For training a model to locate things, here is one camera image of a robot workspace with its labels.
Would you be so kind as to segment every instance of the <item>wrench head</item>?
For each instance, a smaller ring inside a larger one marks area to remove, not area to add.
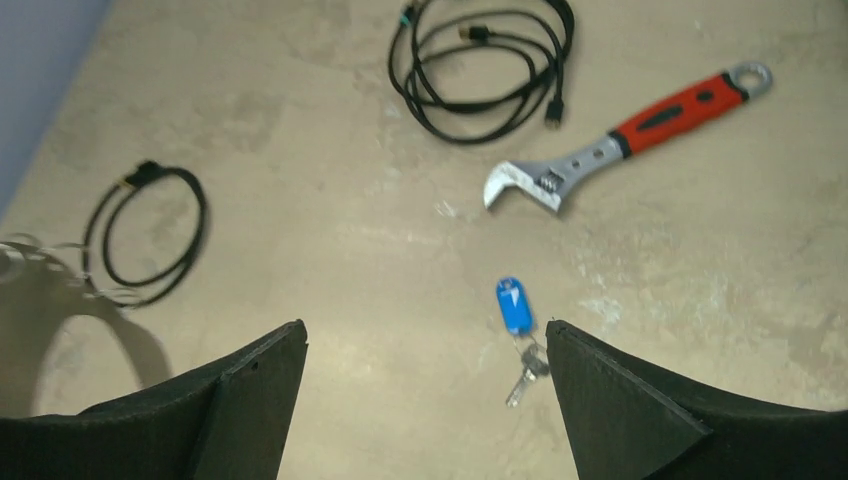
[[[496,166],[483,187],[483,205],[488,209],[501,192],[517,187],[554,213],[559,212],[563,195],[560,190],[564,178],[544,165],[525,162],[503,162]]]

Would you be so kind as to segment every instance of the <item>metal key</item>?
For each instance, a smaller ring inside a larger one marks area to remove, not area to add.
[[[521,398],[524,397],[524,394],[533,382],[541,377],[550,375],[551,368],[540,358],[543,352],[544,349],[534,343],[527,347],[527,350],[524,350],[524,353],[521,354],[521,363],[524,365],[524,371],[506,399],[507,407],[517,407],[519,402],[521,402]]]

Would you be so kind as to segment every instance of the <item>wrench jaw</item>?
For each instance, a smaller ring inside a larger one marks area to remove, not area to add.
[[[560,188],[550,188],[551,185],[546,183],[551,172],[547,168],[540,169],[540,166],[533,163],[499,164],[486,179],[486,185],[483,187],[483,205],[487,209],[491,208],[501,192],[510,187],[517,187],[554,213],[559,212],[563,195],[559,191]]]

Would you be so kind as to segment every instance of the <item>wrench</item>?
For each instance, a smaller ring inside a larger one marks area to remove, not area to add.
[[[757,85],[743,85],[746,75],[758,77]],[[483,205],[490,208],[504,189],[518,187],[557,213],[584,178],[721,116],[762,95],[771,84],[768,67],[740,63],[655,103],[580,150],[544,162],[501,163],[486,179]]]

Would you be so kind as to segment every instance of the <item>small coiled black cable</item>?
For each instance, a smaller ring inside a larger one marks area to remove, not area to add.
[[[574,12],[568,2],[565,0],[543,0],[557,12],[562,22],[565,37],[560,40],[551,25],[544,19],[532,12],[517,9],[490,10],[463,15],[437,24],[421,35],[419,20],[433,1],[414,1],[407,5],[389,47],[389,80],[395,91],[403,96],[407,108],[418,123],[436,137],[449,143],[480,145],[492,142],[512,133],[526,123],[553,88],[553,96],[548,102],[545,112],[545,124],[548,128],[559,128],[565,109],[563,71],[574,38]],[[535,22],[545,31],[551,41],[551,46],[543,45],[531,38],[514,33],[495,32],[489,30],[485,25],[473,23],[482,19],[498,17],[521,17]],[[424,47],[432,42],[437,35],[453,27],[459,28],[460,37],[467,43],[422,56],[421,51]],[[409,70],[401,77],[398,76],[396,63],[401,39],[405,37],[405,34],[409,36],[412,62]],[[528,80],[514,90],[488,100],[474,102],[444,100],[428,80],[424,71],[425,66],[443,60],[450,55],[476,49],[496,49],[519,56],[527,64]],[[533,57],[528,51],[537,51],[544,55],[547,60],[547,66],[544,70],[537,71]],[[508,103],[516,104],[512,114],[495,129],[475,136],[457,136],[447,133],[436,127],[430,121],[426,112],[426,109],[441,109],[457,115],[475,115],[490,112]]]
[[[133,198],[136,198],[136,196],[141,193],[145,187],[153,185],[154,183],[164,180],[168,177],[176,177],[185,182],[191,189],[192,193],[194,194],[195,200],[197,201],[197,225],[195,226],[195,231],[192,236],[191,242],[189,242],[183,254],[180,255],[179,258],[176,259],[176,261],[174,261],[170,266],[168,266],[161,272],[156,273],[147,278],[142,278],[141,280],[127,280],[115,270],[115,264],[112,260],[111,238],[112,230],[115,227],[115,222],[118,219],[118,215],[121,213],[121,211]],[[117,184],[113,185],[106,192],[106,194],[103,195],[103,197],[100,199],[100,203],[97,205],[97,208],[95,208],[94,213],[91,215],[91,218],[88,221],[88,225],[86,226],[85,235],[83,237],[82,273],[83,277],[85,278],[86,284],[88,284],[94,290],[98,290],[98,288],[94,285],[94,281],[91,278],[91,249],[94,246],[94,230],[100,220],[100,217],[106,210],[106,207],[112,202],[113,198],[118,194],[119,191],[126,188],[130,189],[130,193],[118,201],[117,205],[109,214],[108,219],[106,220],[106,226],[100,244],[100,255],[103,260],[103,265],[106,270],[106,273],[109,275],[109,278],[111,278],[112,281],[123,287],[133,289],[148,287],[162,282],[168,277],[170,277],[168,282],[165,283],[165,286],[161,290],[159,290],[158,293],[148,298],[141,299],[138,302],[122,303],[116,300],[112,300],[113,303],[115,303],[115,305],[119,308],[140,308],[156,303],[159,300],[162,300],[163,298],[168,296],[171,292],[174,291],[175,288],[177,288],[180,283],[182,283],[186,275],[188,275],[189,271],[197,261],[197,258],[200,256],[201,250],[203,249],[203,242],[205,240],[206,227],[208,223],[209,205],[206,200],[206,194],[203,192],[203,187],[201,186],[200,181],[197,179],[197,177],[194,176],[194,174],[183,168],[163,167],[152,160],[144,161],[141,165],[139,165],[135,172],[126,176]]]

